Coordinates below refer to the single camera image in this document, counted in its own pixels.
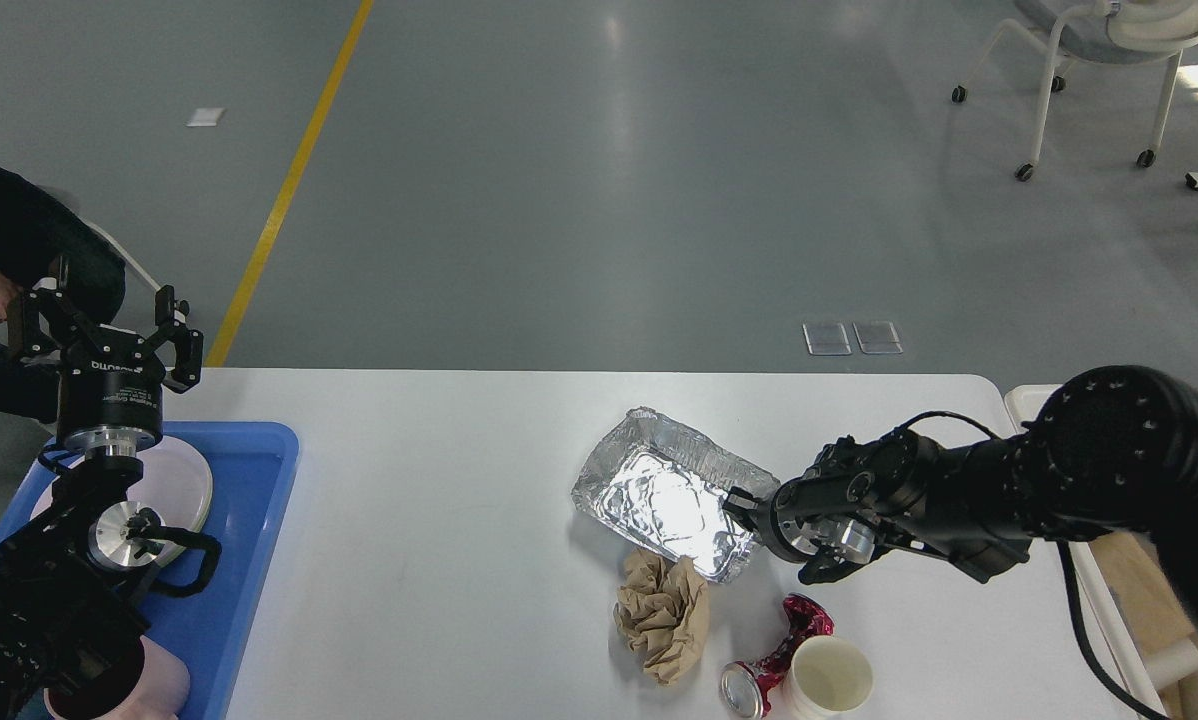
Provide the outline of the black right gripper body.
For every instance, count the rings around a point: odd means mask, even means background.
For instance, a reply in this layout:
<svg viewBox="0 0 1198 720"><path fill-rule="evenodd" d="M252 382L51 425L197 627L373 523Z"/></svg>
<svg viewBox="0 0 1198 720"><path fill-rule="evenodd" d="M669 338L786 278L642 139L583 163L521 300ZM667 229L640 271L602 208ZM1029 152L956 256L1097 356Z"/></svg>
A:
<svg viewBox="0 0 1198 720"><path fill-rule="evenodd" d="M791 480L764 512L764 547L778 559L810 565L867 565L878 559L879 530L863 515L872 474Z"/></svg>

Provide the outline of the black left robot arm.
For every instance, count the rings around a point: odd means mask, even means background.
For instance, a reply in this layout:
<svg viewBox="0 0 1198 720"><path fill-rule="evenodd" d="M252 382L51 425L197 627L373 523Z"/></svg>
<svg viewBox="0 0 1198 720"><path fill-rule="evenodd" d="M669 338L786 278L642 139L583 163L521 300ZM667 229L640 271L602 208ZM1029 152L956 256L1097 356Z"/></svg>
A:
<svg viewBox="0 0 1198 720"><path fill-rule="evenodd" d="M202 335L174 288L155 296L155 333L97 323L69 300L60 260L11 305L14 359L59 352L58 432L38 462L52 501L0 541L0 719L41 689L81 697L133 674L150 621L149 593L184 598L208 587L214 537L173 527L128 498L139 454L164 437L163 392L200 382Z"/></svg>

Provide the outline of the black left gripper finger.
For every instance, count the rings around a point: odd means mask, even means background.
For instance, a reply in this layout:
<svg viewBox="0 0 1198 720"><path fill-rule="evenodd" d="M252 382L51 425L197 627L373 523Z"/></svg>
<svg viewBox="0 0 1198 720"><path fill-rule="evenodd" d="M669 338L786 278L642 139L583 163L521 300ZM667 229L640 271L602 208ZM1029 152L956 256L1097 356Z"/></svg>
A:
<svg viewBox="0 0 1198 720"><path fill-rule="evenodd" d="M157 351L173 347L173 364L168 368ZM179 300L171 284L155 295L155 333L139 343L139 368L149 379L177 395L196 387L202 375L202 332L189 325L189 302Z"/></svg>
<svg viewBox="0 0 1198 720"><path fill-rule="evenodd" d="M10 304L10 355L18 363L46 364L63 375L150 374L145 337L96 322L72 297L69 264Z"/></svg>

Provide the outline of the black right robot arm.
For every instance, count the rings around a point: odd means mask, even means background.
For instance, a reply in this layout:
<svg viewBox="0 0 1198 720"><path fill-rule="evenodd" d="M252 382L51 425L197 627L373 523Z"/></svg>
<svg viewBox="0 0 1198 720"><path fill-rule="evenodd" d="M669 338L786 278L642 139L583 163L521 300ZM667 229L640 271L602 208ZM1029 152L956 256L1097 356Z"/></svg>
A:
<svg viewBox="0 0 1198 720"><path fill-rule="evenodd" d="M1059 547L1067 610L1089 670L1140 716L1155 712L1099 666L1087 639L1073 547L1112 532L1144 536L1198 633L1198 389L1146 367L1076 375L1011 437L946 448L913 420L875 441L849 436L760 496L731 488L724 512L801 583L849 577L891 550L942 559L986 583Z"/></svg>

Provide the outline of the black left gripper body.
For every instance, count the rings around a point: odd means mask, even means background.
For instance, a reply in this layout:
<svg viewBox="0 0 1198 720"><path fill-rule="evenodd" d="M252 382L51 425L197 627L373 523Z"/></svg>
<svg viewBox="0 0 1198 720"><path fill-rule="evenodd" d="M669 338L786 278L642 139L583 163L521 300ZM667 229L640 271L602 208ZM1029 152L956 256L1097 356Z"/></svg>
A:
<svg viewBox="0 0 1198 720"><path fill-rule="evenodd" d="M163 382L159 359L137 367L99 359L69 359L59 367L56 442L75 454L110 448L137 455L163 441Z"/></svg>

